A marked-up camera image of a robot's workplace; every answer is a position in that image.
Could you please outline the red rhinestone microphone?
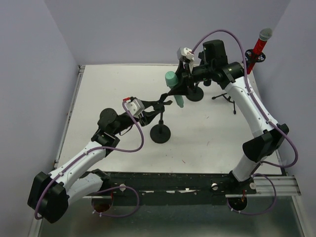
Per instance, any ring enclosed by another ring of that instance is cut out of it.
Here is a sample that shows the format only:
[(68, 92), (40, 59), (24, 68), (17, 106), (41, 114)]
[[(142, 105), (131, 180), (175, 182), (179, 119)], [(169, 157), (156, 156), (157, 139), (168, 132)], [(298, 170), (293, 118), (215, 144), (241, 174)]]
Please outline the red rhinestone microphone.
[(249, 75), (256, 63), (264, 62), (266, 59), (263, 49), (267, 41), (272, 37), (273, 31), (271, 28), (264, 28), (259, 33), (259, 38), (253, 49), (248, 49), (245, 52), (247, 74)]

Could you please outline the black round-base stand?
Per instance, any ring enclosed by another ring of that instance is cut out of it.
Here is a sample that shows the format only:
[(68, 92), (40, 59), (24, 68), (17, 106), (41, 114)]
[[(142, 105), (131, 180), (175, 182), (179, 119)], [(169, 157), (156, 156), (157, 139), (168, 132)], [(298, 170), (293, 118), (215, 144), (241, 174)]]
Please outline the black round-base stand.
[[(160, 101), (164, 102), (167, 98), (167, 93), (160, 96)], [(150, 138), (152, 141), (158, 144), (166, 143), (171, 137), (171, 131), (168, 126), (164, 124), (164, 121), (159, 120), (158, 124), (153, 126), (150, 130)]]
[[(199, 64), (197, 66), (205, 66), (205, 74), (206, 74), (207, 67), (206, 67), (206, 64), (205, 64), (205, 61), (204, 61), (204, 53), (200, 52), (198, 54), (197, 58), (200, 60), (200, 62), (199, 62)], [(188, 100), (190, 100), (192, 102), (198, 102), (198, 101), (203, 99), (204, 91), (199, 87), (200, 83), (201, 82), (198, 82), (198, 83), (195, 83), (193, 86), (190, 86), (189, 94), (186, 95)]]

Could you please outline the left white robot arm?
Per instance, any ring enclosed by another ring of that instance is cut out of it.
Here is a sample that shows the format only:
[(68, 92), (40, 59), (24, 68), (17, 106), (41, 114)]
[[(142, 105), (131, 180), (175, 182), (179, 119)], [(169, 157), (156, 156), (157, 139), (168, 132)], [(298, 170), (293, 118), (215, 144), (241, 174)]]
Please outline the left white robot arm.
[[(75, 157), (48, 174), (40, 172), (34, 177), (27, 201), (27, 205), (35, 211), (34, 218), (55, 223), (65, 214), (72, 201), (99, 192), (104, 182), (102, 173), (96, 171), (86, 177), (82, 175), (112, 151), (135, 153), (141, 150), (144, 145), (141, 128), (150, 124), (157, 115), (162, 115), (165, 106), (171, 104), (171, 100), (142, 101), (128, 97), (122, 101), (125, 112), (121, 115), (112, 108), (105, 108), (100, 113), (97, 131)], [(117, 134), (132, 126), (139, 131), (139, 147), (133, 150), (118, 148), (120, 139)]]

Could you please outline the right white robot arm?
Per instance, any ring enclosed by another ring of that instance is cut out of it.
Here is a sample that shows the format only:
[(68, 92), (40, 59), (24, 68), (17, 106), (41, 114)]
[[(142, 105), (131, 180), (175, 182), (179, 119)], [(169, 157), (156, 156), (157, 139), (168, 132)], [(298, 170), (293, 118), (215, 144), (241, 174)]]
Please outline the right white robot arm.
[(216, 39), (203, 44), (198, 55), (199, 66), (194, 65), (194, 54), (189, 48), (179, 48), (179, 65), (175, 72), (178, 82), (168, 95), (186, 95), (194, 91), (199, 82), (217, 83), (237, 104), (245, 117), (253, 139), (243, 143), (243, 156), (230, 172), (233, 182), (248, 180), (261, 161), (273, 154), (289, 133), (288, 126), (268, 114), (267, 109), (250, 86), (248, 77), (239, 62), (229, 63), (222, 40)]

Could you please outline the teal microphone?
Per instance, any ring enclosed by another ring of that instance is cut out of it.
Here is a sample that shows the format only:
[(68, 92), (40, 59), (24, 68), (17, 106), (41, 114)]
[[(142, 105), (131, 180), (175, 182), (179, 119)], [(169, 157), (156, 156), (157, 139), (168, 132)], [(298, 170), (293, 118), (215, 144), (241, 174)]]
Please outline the teal microphone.
[[(166, 74), (165, 74), (165, 82), (166, 82), (166, 85), (172, 89), (174, 86), (177, 85), (178, 83), (178, 78), (176, 76), (176, 74), (173, 72), (173, 71), (168, 71)], [(174, 95), (173, 96), (175, 101), (176, 101), (176, 104), (180, 107), (180, 108), (183, 108), (184, 107), (184, 100), (183, 100), (183, 97), (182, 95)]]

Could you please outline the black microphone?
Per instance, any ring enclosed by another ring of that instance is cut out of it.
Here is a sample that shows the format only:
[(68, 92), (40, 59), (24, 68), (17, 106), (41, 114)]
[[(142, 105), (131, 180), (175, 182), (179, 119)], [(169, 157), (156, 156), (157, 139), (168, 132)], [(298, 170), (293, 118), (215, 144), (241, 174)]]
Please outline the black microphone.
[(210, 80), (210, 79), (206, 79), (203, 81), (204, 86), (211, 86), (211, 83), (212, 83), (212, 80)]

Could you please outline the black tripod shock-mount stand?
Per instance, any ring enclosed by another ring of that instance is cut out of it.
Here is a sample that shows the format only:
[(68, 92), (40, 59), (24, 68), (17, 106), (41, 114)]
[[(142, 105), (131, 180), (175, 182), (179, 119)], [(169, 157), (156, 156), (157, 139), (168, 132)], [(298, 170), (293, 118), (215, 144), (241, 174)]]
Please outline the black tripod shock-mount stand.
[[(247, 66), (247, 73), (250, 74), (252, 69), (250, 69), (250, 65), (254, 66), (256, 63), (264, 62), (266, 59), (266, 56), (263, 52), (259, 54), (255, 54), (253, 49), (248, 49), (245, 52), (245, 59), (246, 59), (246, 66)], [(235, 101), (232, 100), (231, 96), (228, 96), (227, 93), (222, 93), (217, 96), (213, 96), (212, 100), (215, 100), (219, 97), (223, 97), (228, 103), (231, 103), (233, 105), (233, 114), (235, 115), (237, 113), (236, 111), (236, 104)]]

